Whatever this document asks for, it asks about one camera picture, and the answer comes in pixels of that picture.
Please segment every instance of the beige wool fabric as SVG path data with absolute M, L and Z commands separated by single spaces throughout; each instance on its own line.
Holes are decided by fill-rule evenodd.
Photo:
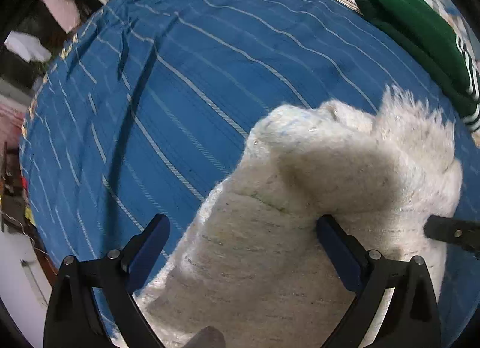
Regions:
M 423 256 L 438 295 L 446 246 L 422 228 L 430 214 L 452 216 L 457 206 L 453 137 L 440 112 L 396 87 L 376 116 L 337 100 L 278 107 L 251 130 L 236 170 L 137 303 L 168 348 L 210 325 L 227 348 L 318 348 L 353 299 L 316 239 L 324 214 L 366 249 Z

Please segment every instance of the blue striped fabric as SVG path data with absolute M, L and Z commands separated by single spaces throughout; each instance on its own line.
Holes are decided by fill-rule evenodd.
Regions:
M 392 83 L 457 122 L 457 216 L 480 210 L 480 154 L 448 100 L 403 49 L 335 0 L 112 0 L 69 45 L 21 142 L 32 210 L 57 266 L 67 254 L 87 260 L 122 247 L 164 213 L 172 233 L 152 277 L 259 118 L 330 98 L 375 113 Z M 472 257 L 450 253 L 446 342 L 478 303 L 479 276 Z

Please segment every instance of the metal screw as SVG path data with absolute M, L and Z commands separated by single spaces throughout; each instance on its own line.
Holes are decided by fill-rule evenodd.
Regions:
M 425 264 L 425 260 L 421 256 L 413 256 L 413 261 L 421 266 L 422 264 Z
M 75 257 L 73 257 L 72 255 L 70 256 L 67 256 L 63 259 L 63 263 L 66 265 L 66 266 L 69 266 L 70 264 L 72 264 L 73 262 L 75 261 Z
M 372 260 L 379 260 L 382 257 L 382 254 L 375 249 L 369 251 L 368 255 Z
M 120 256 L 120 251 L 118 249 L 112 249 L 111 251 L 109 251 L 109 253 L 106 254 L 106 256 L 110 260 L 114 260 L 114 259 L 116 259 L 117 257 Z

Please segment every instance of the green jacket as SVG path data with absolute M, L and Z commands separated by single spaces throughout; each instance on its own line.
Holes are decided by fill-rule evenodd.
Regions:
M 471 131 L 480 128 L 480 75 L 464 41 L 424 0 L 355 0 L 363 17 L 408 51 Z

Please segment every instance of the wire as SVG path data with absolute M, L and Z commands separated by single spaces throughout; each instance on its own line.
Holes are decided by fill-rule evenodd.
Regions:
M 32 247 L 33 247 L 33 249 L 35 249 L 35 250 L 37 250 L 37 251 L 39 251 L 39 252 L 42 252 L 43 254 L 45 254 L 45 256 L 47 256 L 47 257 L 45 257 L 45 259 L 46 259 L 46 261 L 50 264 L 50 267 L 52 267 L 53 273 L 56 275 L 56 273 L 55 273 L 55 269 L 56 269 L 56 268 L 55 268 L 55 267 L 52 265 L 52 263 L 50 262 L 50 256 L 49 256 L 49 254 L 48 254 L 47 252 L 43 251 L 42 249 L 39 249 L 39 248 L 37 248 L 37 247 L 35 246 L 35 240 L 34 240 L 33 238 L 31 238 L 27 233 L 25 233 L 25 228 L 23 227 L 23 224 L 22 224 L 18 219 L 13 218 L 12 216 L 9 216 L 6 212 L 2 211 L 1 213 L 4 214 L 4 215 L 6 215 L 6 216 L 7 216 L 9 219 L 11 219 L 12 221 L 18 222 L 18 224 L 19 224 L 20 227 L 22 228 L 23 235 L 27 236 L 27 237 L 30 239 L 30 241 L 32 242 Z

